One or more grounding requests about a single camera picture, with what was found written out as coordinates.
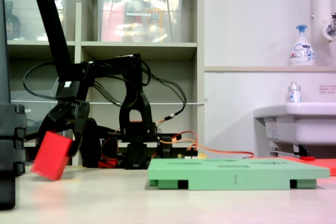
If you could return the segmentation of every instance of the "red object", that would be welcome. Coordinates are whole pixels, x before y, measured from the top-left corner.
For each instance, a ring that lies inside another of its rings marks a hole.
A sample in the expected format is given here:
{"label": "red object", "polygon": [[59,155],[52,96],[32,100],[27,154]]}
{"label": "red object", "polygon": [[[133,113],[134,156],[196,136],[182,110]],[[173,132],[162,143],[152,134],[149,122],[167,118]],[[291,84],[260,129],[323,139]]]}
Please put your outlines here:
{"label": "red object", "polygon": [[47,131],[30,171],[51,180],[60,179],[69,161],[71,143],[71,139]]}
{"label": "red object", "polygon": [[98,162],[99,168],[115,168],[118,164],[118,160],[116,158],[110,159],[110,160],[104,160]]}
{"label": "red object", "polygon": [[326,159],[318,158],[312,161],[302,160],[302,159],[298,159],[295,157],[275,157],[275,158],[284,158],[284,159],[288,159],[288,160],[292,160],[292,161],[296,161],[296,162],[300,162],[300,163],[304,163],[308,165],[316,165],[316,166],[328,168],[330,170],[330,176],[336,176],[336,158],[326,158]]}
{"label": "red object", "polygon": [[314,161],[315,157],[300,157],[300,159],[303,161]]}

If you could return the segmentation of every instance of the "faucet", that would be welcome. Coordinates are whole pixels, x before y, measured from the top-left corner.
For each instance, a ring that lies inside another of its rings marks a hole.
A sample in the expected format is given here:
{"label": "faucet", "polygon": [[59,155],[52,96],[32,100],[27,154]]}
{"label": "faucet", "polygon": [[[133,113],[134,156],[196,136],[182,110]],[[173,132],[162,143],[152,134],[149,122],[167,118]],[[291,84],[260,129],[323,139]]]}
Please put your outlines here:
{"label": "faucet", "polygon": [[332,25],[329,25],[328,27],[327,27],[327,34],[329,35],[329,36],[336,36],[336,13],[332,13],[331,14],[331,17],[332,17],[332,19],[333,19],[333,21],[334,21],[334,24],[332,24]]}

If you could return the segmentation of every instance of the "robotic arm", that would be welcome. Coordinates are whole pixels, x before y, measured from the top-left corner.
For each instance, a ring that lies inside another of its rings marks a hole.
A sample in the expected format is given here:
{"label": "robotic arm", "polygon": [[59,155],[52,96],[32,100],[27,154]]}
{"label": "robotic arm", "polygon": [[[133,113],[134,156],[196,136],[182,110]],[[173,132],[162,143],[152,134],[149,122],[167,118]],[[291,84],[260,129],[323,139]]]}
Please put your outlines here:
{"label": "robotic arm", "polygon": [[[147,147],[144,144],[145,142],[158,142],[158,155],[165,158],[171,157],[172,145],[160,143],[160,140],[171,142],[173,134],[157,133],[156,124],[152,121],[150,104],[142,90],[142,87],[148,85],[152,78],[161,83],[163,83],[163,80],[151,73],[150,68],[139,54],[72,64],[54,0],[37,0],[37,4],[59,75],[59,86],[55,97],[58,104],[43,120],[37,135],[37,146],[41,145],[47,131],[61,132],[72,129],[75,140],[70,147],[68,156],[75,156],[79,150],[86,166],[97,167],[100,159],[98,136],[101,132],[99,131],[106,128],[98,127],[94,119],[88,118],[90,104],[85,99],[89,87],[95,87],[108,101],[118,105],[116,99],[96,81],[97,78],[108,77],[124,81],[127,90],[124,102],[119,105],[121,107],[119,114],[120,134],[114,136],[123,142],[130,143],[127,147],[125,167],[127,169],[146,169]],[[26,87],[26,77],[37,68],[50,64],[42,63],[26,73],[23,83],[28,92],[37,95]],[[143,83],[142,80],[144,72],[148,75],[147,83]],[[180,87],[178,89],[182,92],[184,98],[184,109],[186,97],[182,89]],[[131,110],[140,112],[142,122],[130,121]],[[181,111],[167,116],[165,120],[175,117]],[[86,134],[88,132],[96,132],[96,134]]]}

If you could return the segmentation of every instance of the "black stand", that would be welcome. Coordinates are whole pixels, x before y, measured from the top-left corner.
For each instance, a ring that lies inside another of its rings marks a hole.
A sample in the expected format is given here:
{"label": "black stand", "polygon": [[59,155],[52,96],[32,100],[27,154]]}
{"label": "black stand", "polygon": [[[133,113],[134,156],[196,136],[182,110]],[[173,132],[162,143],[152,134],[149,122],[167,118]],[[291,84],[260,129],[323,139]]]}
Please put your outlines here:
{"label": "black stand", "polygon": [[4,0],[0,0],[0,209],[15,206],[15,177],[25,172],[26,115],[11,104]]}

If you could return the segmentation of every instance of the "blue pump cap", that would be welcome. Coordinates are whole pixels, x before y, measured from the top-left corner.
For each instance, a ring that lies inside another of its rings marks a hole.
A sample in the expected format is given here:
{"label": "blue pump cap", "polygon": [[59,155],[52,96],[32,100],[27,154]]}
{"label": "blue pump cap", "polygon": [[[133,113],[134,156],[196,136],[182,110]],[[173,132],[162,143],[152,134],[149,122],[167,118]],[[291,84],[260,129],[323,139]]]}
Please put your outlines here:
{"label": "blue pump cap", "polygon": [[298,29],[299,30],[299,33],[304,33],[305,31],[305,29],[307,29],[308,28],[308,26],[307,25],[298,25],[297,27],[296,27],[296,29]]}

